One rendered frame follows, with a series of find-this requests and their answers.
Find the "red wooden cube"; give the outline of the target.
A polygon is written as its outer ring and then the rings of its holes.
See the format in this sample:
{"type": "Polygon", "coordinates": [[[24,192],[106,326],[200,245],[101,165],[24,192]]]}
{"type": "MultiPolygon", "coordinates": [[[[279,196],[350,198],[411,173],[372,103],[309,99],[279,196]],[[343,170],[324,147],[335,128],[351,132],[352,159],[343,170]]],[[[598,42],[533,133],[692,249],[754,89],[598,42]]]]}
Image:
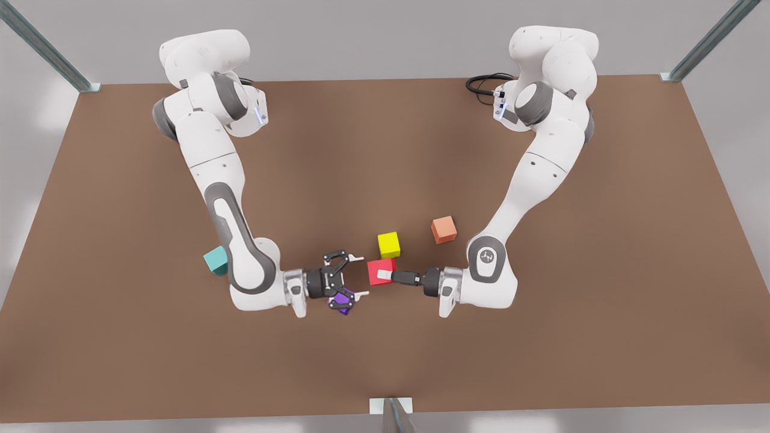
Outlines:
{"type": "Polygon", "coordinates": [[[396,271],[395,258],[386,258],[386,259],[368,261],[368,277],[369,277],[369,285],[371,285],[371,287],[392,283],[392,280],[390,279],[390,277],[387,277],[387,278],[379,277],[380,271],[387,271],[387,273],[396,271]]]}

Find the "orange wooden cube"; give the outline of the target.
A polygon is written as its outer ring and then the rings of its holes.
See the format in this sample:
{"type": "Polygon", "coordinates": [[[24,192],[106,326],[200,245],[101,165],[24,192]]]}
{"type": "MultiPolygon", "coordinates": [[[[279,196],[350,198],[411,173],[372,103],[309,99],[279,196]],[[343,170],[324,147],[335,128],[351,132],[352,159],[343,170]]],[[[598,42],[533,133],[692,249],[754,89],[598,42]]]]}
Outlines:
{"type": "Polygon", "coordinates": [[[444,216],[431,222],[431,231],[436,244],[443,244],[453,241],[457,236],[457,229],[453,217],[444,216]]]}

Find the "teal blue wooden cube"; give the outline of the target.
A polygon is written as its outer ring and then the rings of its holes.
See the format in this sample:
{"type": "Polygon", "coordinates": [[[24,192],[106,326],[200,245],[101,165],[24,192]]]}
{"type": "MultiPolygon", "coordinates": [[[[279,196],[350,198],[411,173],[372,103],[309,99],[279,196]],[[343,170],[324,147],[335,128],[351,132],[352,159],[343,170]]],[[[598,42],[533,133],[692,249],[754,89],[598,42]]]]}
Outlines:
{"type": "Polygon", "coordinates": [[[225,275],[229,270],[229,259],[223,246],[210,250],[203,256],[209,270],[215,275],[225,275]]]}

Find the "silver frame post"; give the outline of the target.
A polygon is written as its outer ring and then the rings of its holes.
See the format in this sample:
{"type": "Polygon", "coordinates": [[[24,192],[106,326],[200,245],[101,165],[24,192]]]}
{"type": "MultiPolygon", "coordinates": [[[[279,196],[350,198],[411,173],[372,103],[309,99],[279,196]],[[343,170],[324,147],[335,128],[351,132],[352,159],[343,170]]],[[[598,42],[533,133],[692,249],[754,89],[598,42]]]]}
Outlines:
{"type": "Polygon", "coordinates": [[[659,79],[662,82],[682,82],[762,1],[736,0],[734,5],[720,17],[709,32],[670,72],[658,74],[659,79]]]}
{"type": "Polygon", "coordinates": [[[90,82],[8,0],[0,0],[0,19],[80,93],[98,93],[101,83],[90,82]]]}
{"type": "Polygon", "coordinates": [[[418,433],[411,419],[411,397],[371,398],[369,413],[382,416],[381,433],[418,433]]]}

